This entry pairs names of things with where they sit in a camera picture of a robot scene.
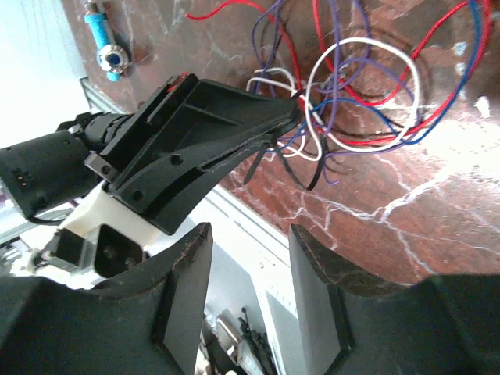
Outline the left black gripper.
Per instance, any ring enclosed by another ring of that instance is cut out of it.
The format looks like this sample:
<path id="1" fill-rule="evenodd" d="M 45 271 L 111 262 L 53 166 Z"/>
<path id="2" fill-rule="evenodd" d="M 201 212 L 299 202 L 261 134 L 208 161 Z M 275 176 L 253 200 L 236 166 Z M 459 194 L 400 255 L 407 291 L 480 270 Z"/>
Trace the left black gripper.
<path id="1" fill-rule="evenodd" d="M 84 113 L 59 126 L 56 181 L 94 184 L 91 152 L 117 172 L 111 196 L 166 234 L 229 172 L 301 119 L 293 98 L 254 95 L 199 79 L 171 78 L 133 114 Z"/>

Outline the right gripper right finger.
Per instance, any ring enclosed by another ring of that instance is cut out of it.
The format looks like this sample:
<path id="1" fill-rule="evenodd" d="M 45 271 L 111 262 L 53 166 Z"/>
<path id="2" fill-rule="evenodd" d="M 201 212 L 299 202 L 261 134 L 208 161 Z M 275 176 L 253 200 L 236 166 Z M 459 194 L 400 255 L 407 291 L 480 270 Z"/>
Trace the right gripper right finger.
<path id="1" fill-rule="evenodd" d="M 499 277 L 385 280 L 291 226 L 289 251 L 309 374 L 496 374 Z"/>

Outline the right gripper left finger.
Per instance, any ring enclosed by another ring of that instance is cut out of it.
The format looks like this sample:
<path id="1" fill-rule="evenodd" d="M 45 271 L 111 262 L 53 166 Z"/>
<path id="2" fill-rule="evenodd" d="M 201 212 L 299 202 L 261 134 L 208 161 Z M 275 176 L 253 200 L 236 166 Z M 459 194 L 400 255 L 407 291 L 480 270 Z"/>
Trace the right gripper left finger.
<path id="1" fill-rule="evenodd" d="M 192 374 L 213 253 L 209 223 L 96 287 L 1 279 L 4 374 Z"/>

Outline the black zip tie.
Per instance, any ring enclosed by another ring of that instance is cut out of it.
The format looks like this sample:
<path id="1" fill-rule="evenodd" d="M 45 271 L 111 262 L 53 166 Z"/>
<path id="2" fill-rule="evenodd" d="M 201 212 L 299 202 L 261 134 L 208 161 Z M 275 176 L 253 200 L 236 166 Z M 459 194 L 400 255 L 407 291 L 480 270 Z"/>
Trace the black zip tie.
<path id="1" fill-rule="evenodd" d="M 247 184 L 253 178 L 253 176 L 257 170 L 257 167 L 261 163 L 263 156 L 266 154 L 266 151 L 268 150 L 268 148 L 270 146 L 273 147 L 273 149 L 277 155 L 277 158 L 280 161 L 282 167 L 287 172 L 288 176 L 295 182 L 295 184 L 298 185 L 304 191 L 313 191 L 314 188 L 316 187 L 316 185 L 318 184 L 318 181 L 320 179 L 320 175 L 321 175 L 322 170 L 323 170 L 324 162 L 325 162 L 324 151 L 325 151 L 325 148 L 327 146 L 327 142 L 324 139 L 322 139 L 320 141 L 320 158 L 317 161 L 315 172 L 312 176 L 312 179 L 307 185 L 302 183 L 302 181 L 295 174 L 294 170 L 291 168 L 289 162 L 284 157 L 283 152 L 278 148 L 277 139 L 272 139 L 272 138 L 270 138 L 269 140 L 265 140 L 264 143 L 259 148 L 252 165 L 248 169 L 248 172 L 244 178 L 243 184 Z"/>

